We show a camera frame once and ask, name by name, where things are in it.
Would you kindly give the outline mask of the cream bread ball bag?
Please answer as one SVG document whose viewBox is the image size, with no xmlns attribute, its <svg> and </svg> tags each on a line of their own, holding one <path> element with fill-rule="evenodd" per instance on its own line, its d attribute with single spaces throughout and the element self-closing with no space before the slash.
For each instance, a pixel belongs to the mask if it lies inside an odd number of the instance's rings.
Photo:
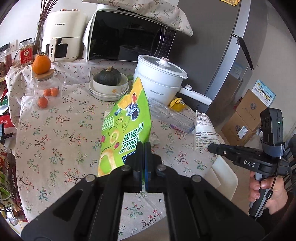
<svg viewBox="0 0 296 241">
<path fill-rule="evenodd" d="M 196 111 L 195 150 L 205 149 L 210 144 L 220 144 L 219 135 L 215 131 L 210 118 L 205 113 Z"/>
</svg>

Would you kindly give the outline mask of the clear plastic water bottle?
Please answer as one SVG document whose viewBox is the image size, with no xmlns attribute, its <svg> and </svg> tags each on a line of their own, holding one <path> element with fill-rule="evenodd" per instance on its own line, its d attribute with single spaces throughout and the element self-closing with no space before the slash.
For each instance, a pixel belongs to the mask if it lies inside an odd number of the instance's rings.
<svg viewBox="0 0 296 241">
<path fill-rule="evenodd" d="M 189 134 L 194 130 L 195 122 L 189 117 L 170 109 L 153 98 L 149 98 L 148 103 L 151 116 L 165 122 L 170 127 L 182 133 Z"/>
</svg>

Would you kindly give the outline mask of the green onion rings bag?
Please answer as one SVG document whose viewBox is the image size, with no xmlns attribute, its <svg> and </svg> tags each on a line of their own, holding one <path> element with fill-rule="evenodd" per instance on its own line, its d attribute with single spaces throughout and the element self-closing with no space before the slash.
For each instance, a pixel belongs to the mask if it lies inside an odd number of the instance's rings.
<svg viewBox="0 0 296 241">
<path fill-rule="evenodd" d="M 98 176 L 108 175 L 126 163 L 135 153 L 137 143 L 145 143 L 151 133 L 149 103 L 137 77 L 129 94 L 124 95 L 104 118 L 101 131 L 101 151 Z"/>
</svg>

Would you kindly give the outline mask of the white trash bin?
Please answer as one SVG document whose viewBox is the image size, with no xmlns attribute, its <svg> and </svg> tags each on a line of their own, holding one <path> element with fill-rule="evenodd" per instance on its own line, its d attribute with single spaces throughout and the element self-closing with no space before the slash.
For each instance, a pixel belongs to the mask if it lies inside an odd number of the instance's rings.
<svg viewBox="0 0 296 241">
<path fill-rule="evenodd" d="M 227 199 L 232 200 L 238 186 L 238 178 L 221 156 L 217 157 L 204 179 Z"/>
</svg>

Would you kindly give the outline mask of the lower cardboard box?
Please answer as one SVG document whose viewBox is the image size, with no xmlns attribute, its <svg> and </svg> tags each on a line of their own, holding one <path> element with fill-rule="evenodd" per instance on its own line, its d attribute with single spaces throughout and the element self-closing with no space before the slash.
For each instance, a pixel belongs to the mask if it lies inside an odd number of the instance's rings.
<svg viewBox="0 0 296 241">
<path fill-rule="evenodd" d="M 255 135 L 237 112 L 234 112 L 221 131 L 232 146 L 244 146 Z"/>
</svg>

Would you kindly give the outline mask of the cardboard box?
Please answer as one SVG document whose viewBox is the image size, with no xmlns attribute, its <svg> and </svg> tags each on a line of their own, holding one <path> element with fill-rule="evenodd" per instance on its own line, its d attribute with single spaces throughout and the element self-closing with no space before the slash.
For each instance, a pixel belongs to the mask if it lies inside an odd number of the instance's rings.
<svg viewBox="0 0 296 241">
<path fill-rule="evenodd" d="M 255 135 L 237 112 L 234 112 L 221 131 L 232 146 L 244 146 Z"/>
<path fill-rule="evenodd" d="M 236 112 L 250 130 L 255 132 L 261 125 L 260 113 L 266 108 L 266 105 L 249 89 L 238 104 Z"/>
</svg>

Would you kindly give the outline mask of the yellow crumpled snack wrapper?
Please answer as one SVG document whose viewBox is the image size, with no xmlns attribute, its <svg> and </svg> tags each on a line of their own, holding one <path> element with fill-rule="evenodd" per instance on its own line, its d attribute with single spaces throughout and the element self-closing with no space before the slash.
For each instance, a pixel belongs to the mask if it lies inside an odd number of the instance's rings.
<svg viewBox="0 0 296 241">
<path fill-rule="evenodd" d="M 180 112 L 186 107 L 186 104 L 184 103 L 184 100 L 182 98 L 178 97 L 171 101 L 169 107 L 174 111 Z"/>
</svg>

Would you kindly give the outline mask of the small orange tomato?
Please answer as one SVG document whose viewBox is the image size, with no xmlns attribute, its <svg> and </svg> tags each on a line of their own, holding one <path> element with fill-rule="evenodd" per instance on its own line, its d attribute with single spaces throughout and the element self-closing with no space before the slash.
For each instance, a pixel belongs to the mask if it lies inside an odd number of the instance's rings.
<svg viewBox="0 0 296 241">
<path fill-rule="evenodd" d="M 43 96 L 51 96 L 51 89 L 50 89 L 50 88 L 45 89 L 45 90 L 43 91 Z"/>
<path fill-rule="evenodd" d="M 39 108 L 46 108 L 48 106 L 48 99 L 46 97 L 40 97 L 38 99 Z"/>
<path fill-rule="evenodd" d="M 59 89 L 54 87 L 54 88 L 51 88 L 51 96 L 52 97 L 57 97 L 59 95 Z"/>
</svg>

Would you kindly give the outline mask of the white floral bowl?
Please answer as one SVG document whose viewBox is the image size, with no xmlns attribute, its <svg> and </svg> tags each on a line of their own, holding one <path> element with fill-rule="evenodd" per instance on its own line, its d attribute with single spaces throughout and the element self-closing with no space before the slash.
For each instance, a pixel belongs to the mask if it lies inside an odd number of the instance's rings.
<svg viewBox="0 0 296 241">
<path fill-rule="evenodd" d="M 98 73 L 92 77 L 92 88 L 102 94 L 120 94 L 128 90 L 128 78 L 126 75 L 121 73 L 121 81 L 118 85 L 105 85 L 97 83 L 95 80 Z"/>
</svg>

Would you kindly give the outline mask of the green kabocha squash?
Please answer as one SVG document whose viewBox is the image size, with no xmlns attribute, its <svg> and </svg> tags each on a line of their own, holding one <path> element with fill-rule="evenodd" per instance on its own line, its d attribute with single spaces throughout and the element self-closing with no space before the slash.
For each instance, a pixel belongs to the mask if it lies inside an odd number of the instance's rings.
<svg viewBox="0 0 296 241">
<path fill-rule="evenodd" d="M 121 73 L 117 69 L 110 66 L 100 71 L 94 77 L 94 80 L 95 82 L 103 85 L 116 86 L 121 81 Z"/>
</svg>

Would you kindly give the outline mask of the glass jar with cork lid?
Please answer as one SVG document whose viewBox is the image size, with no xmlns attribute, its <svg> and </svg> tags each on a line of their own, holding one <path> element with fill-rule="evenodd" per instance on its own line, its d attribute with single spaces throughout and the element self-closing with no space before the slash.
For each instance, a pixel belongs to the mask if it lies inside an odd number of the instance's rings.
<svg viewBox="0 0 296 241">
<path fill-rule="evenodd" d="M 57 104 L 61 100 L 62 90 L 65 84 L 66 75 L 62 71 L 55 71 L 54 69 L 50 69 L 46 73 L 40 75 L 34 73 L 33 87 L 27 88 L 25 90 L 25 96 L 32 97 L 34 104 L 36 104 L 38 108 L 38 99 L 40 97 L 46 97 L 48 99 L 48 106 L 46 108 L 49 108 L 50 106 Z M 45 89 L 51 89 L 54 87 L 59 89 L 59 95 L 57 97 L 43 96 L 43 91 Z"/>
</svg>

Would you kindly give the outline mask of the floral cloth on microwave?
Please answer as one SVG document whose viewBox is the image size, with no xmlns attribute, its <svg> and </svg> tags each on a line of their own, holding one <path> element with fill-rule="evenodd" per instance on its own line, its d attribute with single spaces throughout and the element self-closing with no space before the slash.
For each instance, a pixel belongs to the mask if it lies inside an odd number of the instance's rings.
<svg viewBox="0 0 296 241">
<path fill-rule="evenodd" d="M 193 35 L 193 30 L 186 14 L 180 8 L 168 1 L 88 1 L 88 3 L 102 4 L 131 11 L 141 16 L 156 20 L 190 37 Z"/>
</svg>

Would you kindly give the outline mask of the large orange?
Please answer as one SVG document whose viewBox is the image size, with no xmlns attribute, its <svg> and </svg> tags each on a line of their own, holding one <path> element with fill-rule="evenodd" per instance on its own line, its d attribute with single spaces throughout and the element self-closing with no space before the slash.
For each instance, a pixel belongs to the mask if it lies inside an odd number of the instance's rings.
<svg viewBox="0 0 296 241">
<path fill-rule="evenodd" d="M 47 55 L 37 55 L 32 64 L 32 71 L 37 74 L 44 74 L 51 68 L 51 60 Z"/>
</svg>

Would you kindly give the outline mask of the cream air fryer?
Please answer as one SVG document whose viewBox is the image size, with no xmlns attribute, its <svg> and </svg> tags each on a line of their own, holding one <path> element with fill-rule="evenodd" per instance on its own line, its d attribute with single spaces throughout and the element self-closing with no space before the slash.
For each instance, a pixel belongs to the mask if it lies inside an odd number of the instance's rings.
<svg viewBox="0 0 296 241">
<path fill-rule="evenodd" d="M 76 60 L 80 53 L 87 16 L 77 10 L 49 13 L 44 24 L 42 52 L 51 62 Z"/>
</svg>

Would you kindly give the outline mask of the blue wall poster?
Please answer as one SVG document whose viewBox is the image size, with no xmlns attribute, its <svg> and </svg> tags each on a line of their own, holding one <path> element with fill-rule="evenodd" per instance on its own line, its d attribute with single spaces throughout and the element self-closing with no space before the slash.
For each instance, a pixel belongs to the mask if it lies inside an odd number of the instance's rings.
<svg viewBox="0 0 296 241">
<path fill-rule="evenodd" d="M 251 91 L 266 105 L 267 108 L 271 106 L 276 97 L 276 94 L 259 79 L 256 81 Z"/>
</svg>

